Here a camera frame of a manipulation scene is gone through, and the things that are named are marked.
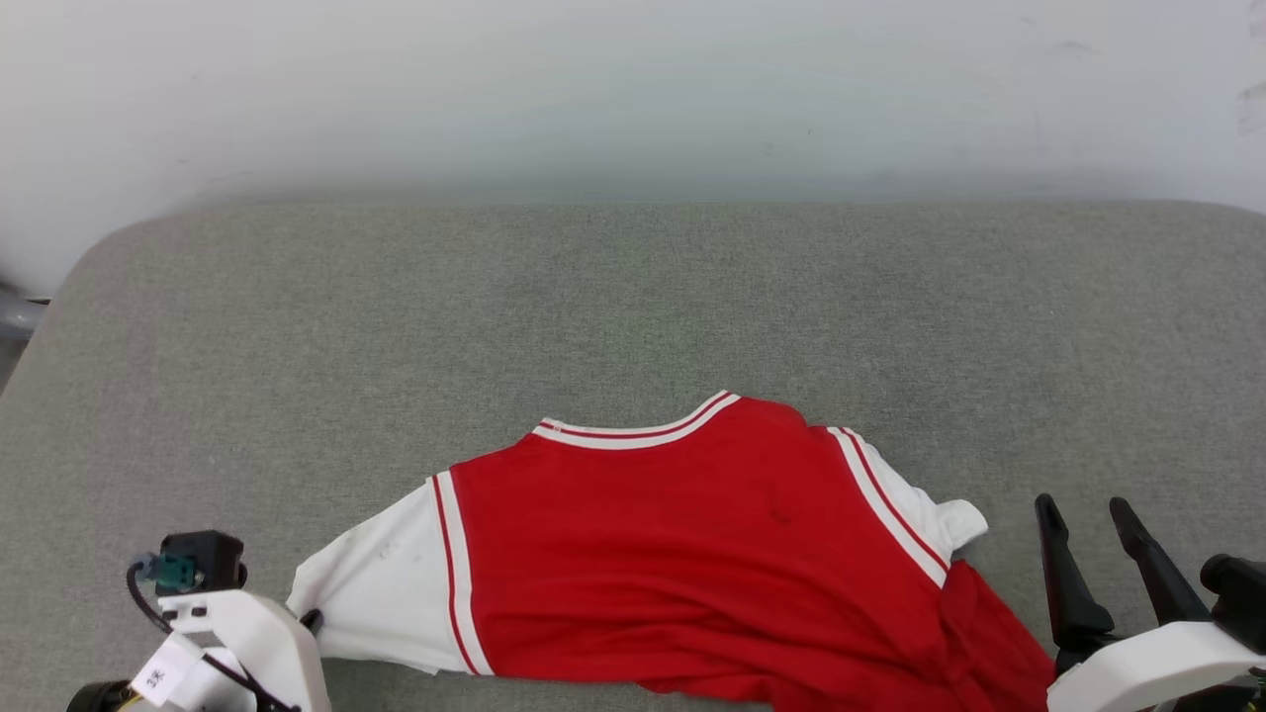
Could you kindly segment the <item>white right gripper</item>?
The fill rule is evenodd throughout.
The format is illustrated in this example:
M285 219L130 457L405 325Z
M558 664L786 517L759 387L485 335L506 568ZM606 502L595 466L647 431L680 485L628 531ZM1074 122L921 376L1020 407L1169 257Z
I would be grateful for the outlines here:
M1212 622L1206 603L1125 497L1112 497L1109 511L1158 628L1117 644L1112 613L1081 576L1055 497L1042 492L1036 497L1041 568L1061 675L1047 690L1048 712L1138 712L1266 668L1266 654L1252 652Z

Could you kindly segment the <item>red and white jersey shirt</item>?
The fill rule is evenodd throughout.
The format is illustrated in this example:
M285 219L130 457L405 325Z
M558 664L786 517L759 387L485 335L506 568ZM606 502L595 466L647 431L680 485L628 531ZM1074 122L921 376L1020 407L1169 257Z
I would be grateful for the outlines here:
M774 712L1047 712L1052 659L958 551L987 532L841 424L720 391L544 419L298 566L325 658L634 683Z

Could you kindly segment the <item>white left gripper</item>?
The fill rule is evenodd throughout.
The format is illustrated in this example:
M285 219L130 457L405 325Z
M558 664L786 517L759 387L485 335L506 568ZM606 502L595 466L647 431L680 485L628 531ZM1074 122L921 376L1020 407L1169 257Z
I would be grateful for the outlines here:
M133 712L330 712L316 633L248 590L162 595L171 632L130 679Z

